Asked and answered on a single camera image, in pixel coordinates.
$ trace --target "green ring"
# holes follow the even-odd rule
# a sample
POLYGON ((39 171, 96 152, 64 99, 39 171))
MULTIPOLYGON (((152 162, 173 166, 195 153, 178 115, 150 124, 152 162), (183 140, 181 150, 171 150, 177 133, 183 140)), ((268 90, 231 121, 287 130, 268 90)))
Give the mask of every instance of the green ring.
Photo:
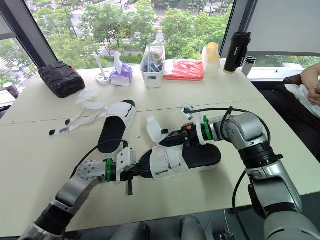
POLYGON ((206 136, 208 137, 209 140, 213 140, 210 134, 209 121, 206 115, 203 116, 203 122, 204 122, 204 129, 205 129, 206 136))
POLYGON ((106 160, 106 181, 111 182, 111 164, 112 158, 106 160))

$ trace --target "white slipper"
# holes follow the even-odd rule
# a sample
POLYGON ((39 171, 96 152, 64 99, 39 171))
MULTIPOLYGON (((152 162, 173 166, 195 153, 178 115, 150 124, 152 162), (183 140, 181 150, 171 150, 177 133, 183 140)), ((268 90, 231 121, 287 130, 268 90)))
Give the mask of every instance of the white slipper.
POLYGON ((147 131, 157 144, 139 161, 149 165, 151 174, 141 176, 143 179, 166 179, 183 173, 215 168, 221 160, 219 149, 212 144, 166 147, 159 143, 168 135, 163 134, 159 123, 154 117, 148 117, 147 131))
MULTIPOLYGON (((135 103, 132 100, 119 101, 112 104, 106 111, 106 120, 98 144, 111 139, 125 139, 127 129, 136 115, 135 103)), ((98 147, 104 157, 113 157, 121 152, 123 143, 113 141, 98 147)))

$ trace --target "person's hand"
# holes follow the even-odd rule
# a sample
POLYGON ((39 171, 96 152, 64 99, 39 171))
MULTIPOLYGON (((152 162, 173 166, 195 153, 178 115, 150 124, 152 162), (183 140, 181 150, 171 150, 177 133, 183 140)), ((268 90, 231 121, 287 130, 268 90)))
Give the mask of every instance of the person's hand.
POLYGON ((320 105, 320 94, 316 93, 314 87, 311 87, 309 90, 308 100, 314 105, 320 105))

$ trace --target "black case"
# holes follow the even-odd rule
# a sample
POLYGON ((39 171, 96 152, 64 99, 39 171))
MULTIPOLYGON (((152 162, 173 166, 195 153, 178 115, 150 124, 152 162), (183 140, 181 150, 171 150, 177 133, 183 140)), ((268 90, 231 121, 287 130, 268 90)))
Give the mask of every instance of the black case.
POLYGON ((86 86, 79 73, 63 61, 41 67, 38 72, 45 84, 58 98, 66 98, 86 86))

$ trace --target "black thermos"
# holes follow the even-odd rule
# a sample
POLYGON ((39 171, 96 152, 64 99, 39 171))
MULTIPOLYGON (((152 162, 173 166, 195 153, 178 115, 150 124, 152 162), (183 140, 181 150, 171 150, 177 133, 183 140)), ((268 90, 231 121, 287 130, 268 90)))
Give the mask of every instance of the black thermos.
POLYGON ((244 63, 250 41, 251 32, 238 31, 233 34, 224 65, 225 73, 233 74, 244 63))

